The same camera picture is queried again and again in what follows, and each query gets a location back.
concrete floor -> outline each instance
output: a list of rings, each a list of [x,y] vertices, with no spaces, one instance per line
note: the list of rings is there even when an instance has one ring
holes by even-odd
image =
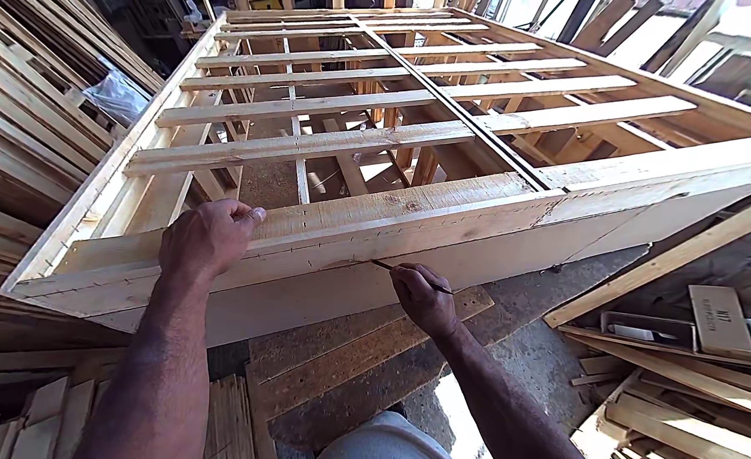
[[[582,374],[572,346],[573,341],[538,319],[489,348],[567,434],[595,409],[589,386],[570,385],[570,379]],[[404,399],[404,410],[409,421],[441,443],[453,459],[490,457],[453,375],[412,393]]]

wooden pallet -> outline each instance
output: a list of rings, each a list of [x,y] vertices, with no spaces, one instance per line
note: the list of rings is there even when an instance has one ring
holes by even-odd
[[[286,99],[253,99],[277,86]],[[345,130],[350,113],[369,122]],[[352,155],[382,152],[405,185],[366,193]],[[305,160],[325,157],[350,197],[309,204]],[[209,346],[395,303],[372,258],[460,289],[664,238],[751,193],[751,109],[453,8],[230,11],[1,293],[134,330],[192,177],[217,199],[237,192],[225,171],[278,161],[303,204],[268,209],[216,279]]]

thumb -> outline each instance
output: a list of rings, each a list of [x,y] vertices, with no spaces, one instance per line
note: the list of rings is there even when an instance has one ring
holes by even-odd
[[[249,236],[254,232],[254,229],[265,220],[267,215],[268,213],[261,207],[254,207],[241,216],[234,217],[234,221],[237,226],[239,226],[240,230]]]

stacked wooden boards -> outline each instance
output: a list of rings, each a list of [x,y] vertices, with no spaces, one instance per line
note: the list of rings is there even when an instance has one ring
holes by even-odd
[[[751,374],[569,335],[639,368],[571,436],[588,459],[751,457]]]
[[[309,49],[324,36],[344,49]],[[247,96],[272,87],[287,94]],[[305,96],[316,88],[350,93]],[[345,113],[370,123],[346,130]],[[328,114],[334,125],[305,129]],[[286,136],[243,139],[283,119]],[[214,139],[215,126],[239,135]],[[751,109],[457,9],[230,11],[3,295],[132,331],[192,176],[335,157],[360,184],[355,153],[383,153],[404,185],[268,209],[212,287],[209,346],[395,303],[372,258],[424,262],[462,288],[664,238],[751,193]]]
[[[0,414],[0,459],[70,459],[121,353],[93,349],[0,354],[0,394],[20,410],[5,408]],[[24,400],[15,390],[28,381],[42,382]]]
[[[0,0],[3,25],[25,28],[87,86],[114,66],[153,94],[160,78],[85,0]]]
[[[0,4],[0,284],[124,134],[81,93],[99,79],[82,78],[38,34]],[[0,351],[124,343],[107,330],[0,297]]]

lumber stack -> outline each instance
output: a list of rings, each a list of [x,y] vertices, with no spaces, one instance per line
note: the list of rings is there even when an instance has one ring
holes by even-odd
[[[122,349],[0,354],[0,459],[70,459],[121,354]]]
[[[751,457],[751,374],[583,338],[638,368],[571,440],[587,459]]]
[[[91,47],[104,36],[116,55]],[[82,94],[105,76],[102,59],[147,90],[160,84],[85,3],[0,2],[0,286],[125,132]],[[0,350],[124,344],[79,322],[0,297]]]
[[[84,0],[0,0],[0,24],[25,29],[22,34],[43,43],[87,86],[106,76],[106,62],[149,94],[162,85],[162,78]]]

